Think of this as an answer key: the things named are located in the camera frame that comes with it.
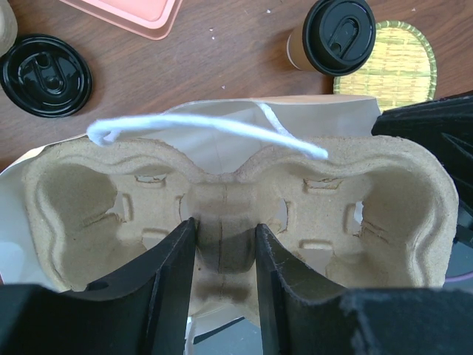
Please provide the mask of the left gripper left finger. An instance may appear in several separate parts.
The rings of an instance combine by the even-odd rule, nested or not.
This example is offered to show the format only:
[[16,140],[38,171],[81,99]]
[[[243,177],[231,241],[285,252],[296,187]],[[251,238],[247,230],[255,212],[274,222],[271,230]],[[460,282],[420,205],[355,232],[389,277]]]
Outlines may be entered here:
[[1,287],[2,354],[183,354],[196,222],[84,291]]

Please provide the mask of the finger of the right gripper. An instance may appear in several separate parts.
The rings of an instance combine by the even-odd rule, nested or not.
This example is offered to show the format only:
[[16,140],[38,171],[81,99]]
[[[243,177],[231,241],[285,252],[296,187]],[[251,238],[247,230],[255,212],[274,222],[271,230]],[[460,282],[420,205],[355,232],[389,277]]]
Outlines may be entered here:
[[455,182],[460,204],[472,213],[472,96],[454,95],[390,109],[371,133],[414,141],[441,162]]

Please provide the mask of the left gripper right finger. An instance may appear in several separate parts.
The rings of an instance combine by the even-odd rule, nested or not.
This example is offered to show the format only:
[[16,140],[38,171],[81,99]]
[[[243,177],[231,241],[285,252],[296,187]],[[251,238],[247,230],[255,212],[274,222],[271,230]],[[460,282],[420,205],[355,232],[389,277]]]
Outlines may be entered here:
[[255,234],[264,354],[472,353],[472,293],[344,288],[293,256],[265,224]]

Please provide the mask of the cardboard cup carrier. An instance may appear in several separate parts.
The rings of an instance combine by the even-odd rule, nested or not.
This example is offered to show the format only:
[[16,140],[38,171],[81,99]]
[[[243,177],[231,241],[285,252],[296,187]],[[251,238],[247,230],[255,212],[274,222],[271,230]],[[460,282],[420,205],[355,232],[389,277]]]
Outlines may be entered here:
[[162,142],[45,149],[23,171],[38,260],[56,288],[86,286],[198,223],[190,314],[228,302],[259,321],[255,228],[351,288],[441,286],[459,198],[438,159],[388,136],[320,138],[327,160],[267,146],[211,174]]

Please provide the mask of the black cup lid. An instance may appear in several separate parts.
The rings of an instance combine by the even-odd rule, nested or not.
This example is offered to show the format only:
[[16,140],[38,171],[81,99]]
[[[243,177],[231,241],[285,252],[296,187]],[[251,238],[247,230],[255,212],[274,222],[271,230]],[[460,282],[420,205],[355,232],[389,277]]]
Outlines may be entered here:
[[360,69],[372,53],[375,36],[375,18],[366,1],[317,1],[302,28],[308,61],[330,76]]

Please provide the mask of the single brown paper cup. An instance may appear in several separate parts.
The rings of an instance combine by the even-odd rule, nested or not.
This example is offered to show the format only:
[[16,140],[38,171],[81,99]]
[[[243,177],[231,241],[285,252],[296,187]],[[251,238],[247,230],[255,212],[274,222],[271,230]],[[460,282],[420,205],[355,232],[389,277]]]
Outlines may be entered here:
[[295,27],[287,40],[287,57],[290,63],[298,70],[313,72],[314,66],[310,63],[304,51],[302,40],[303,23]]

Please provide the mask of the brown paper cup stack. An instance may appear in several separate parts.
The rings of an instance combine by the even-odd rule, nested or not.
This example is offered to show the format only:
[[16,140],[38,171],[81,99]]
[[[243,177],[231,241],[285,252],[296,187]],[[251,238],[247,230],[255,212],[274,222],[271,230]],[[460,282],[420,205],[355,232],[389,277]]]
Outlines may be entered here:
[[14,45],[18,35],[16,16],[8,0],[0,1],[0,56]]

